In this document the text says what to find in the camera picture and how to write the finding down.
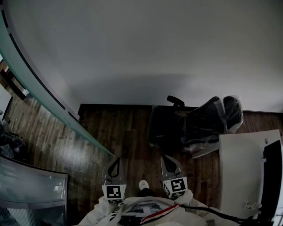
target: plastic wrap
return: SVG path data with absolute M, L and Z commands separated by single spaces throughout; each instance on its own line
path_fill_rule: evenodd
M 151 146 L 171 151 L 199 151 L 219 141 L 219 135 L 234 133 L 243 123 L 238 98 L 213 97 L 193 111 L 180 107 L 153 108 L 148 140 Z
M 0 153 L 9 158 L 26 161 L 27 151 L 19 135 L 8 131 L 5 123 L 0 122 Z

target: black panel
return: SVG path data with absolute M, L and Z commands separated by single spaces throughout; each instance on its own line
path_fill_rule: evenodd
M 264 148 L 264 189 L 258 219 L 269 221 L 276 211 L 279 200 L 282 178 L 282 153 L 280 140 Z
M 180 196 L 183 196 L 185 194 L 185 192 L 186 191 L 173 193 L 171 198 L 174 199 L 174 198 L 178 198 Z
M 6 17 L 5 17 L 4 10 L 2 10 L 2 17 L 3 17 L 6 28 L 8 28 L 9 26 L 8 26 L 8 23 L 7 23 L 7 20 L 6 20 Z
M 108 200 L 109 203 L 121 203 L 122 200 Z
M 170 182 L 171 182 L 173 192 L 183 191 L 183 190 L 186 189 L 186 185 L 185 185 L 183 178 L 176 179 L 176 180 L 173 180 L 173 181 L 170 181 Z
M 106 191 L 108 199 L 121 198 L 120 186 L 107 186 Z
M 170 195 L 170 191 L 169 189 L 166 187 L 166 185 L 163 185 L 163 189 L 165 190 L 166 194 L 169 196 Z
M 69 113 L 69 115 L 70 116 L 72 116 L 72 118 L 74 119 L 74 120 L 76 120 L 77 122 L 78 122 L 78 120 L 68 111 L 68 113 Z

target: white shoe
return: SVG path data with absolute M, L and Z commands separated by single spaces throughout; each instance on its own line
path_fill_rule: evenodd
M 140 183 L 138 184 L 140 190 L 149 188 L 149 184 L 145 180 L 141 180 Z

